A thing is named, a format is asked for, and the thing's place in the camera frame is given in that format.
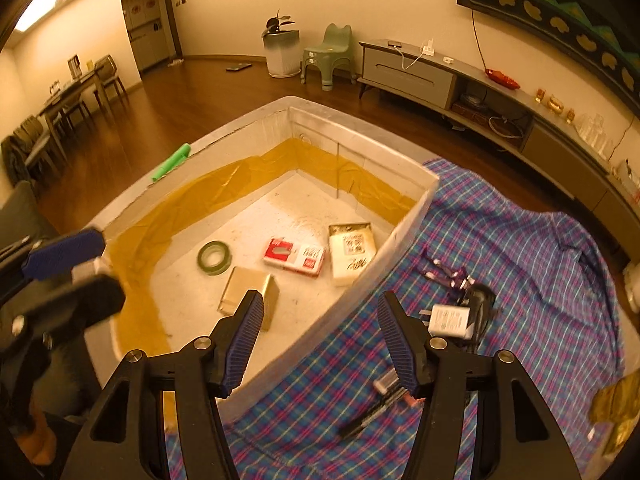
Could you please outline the person left hand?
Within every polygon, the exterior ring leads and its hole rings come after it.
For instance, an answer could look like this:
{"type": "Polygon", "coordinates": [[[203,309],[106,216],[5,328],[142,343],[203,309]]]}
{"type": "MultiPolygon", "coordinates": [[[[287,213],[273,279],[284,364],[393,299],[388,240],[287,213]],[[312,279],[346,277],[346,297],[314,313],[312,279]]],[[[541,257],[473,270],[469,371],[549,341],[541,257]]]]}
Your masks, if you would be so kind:
{"type": "Polygon", "coordinates": [[[30,431],[23,431],[14,440],[29,463],[36,466],[51,466],[55,459],[58,441],[49,427],[43,411],[36,408],[35,405],[31,405],[29,414],[32,416],[34,428],[30,431]]]}

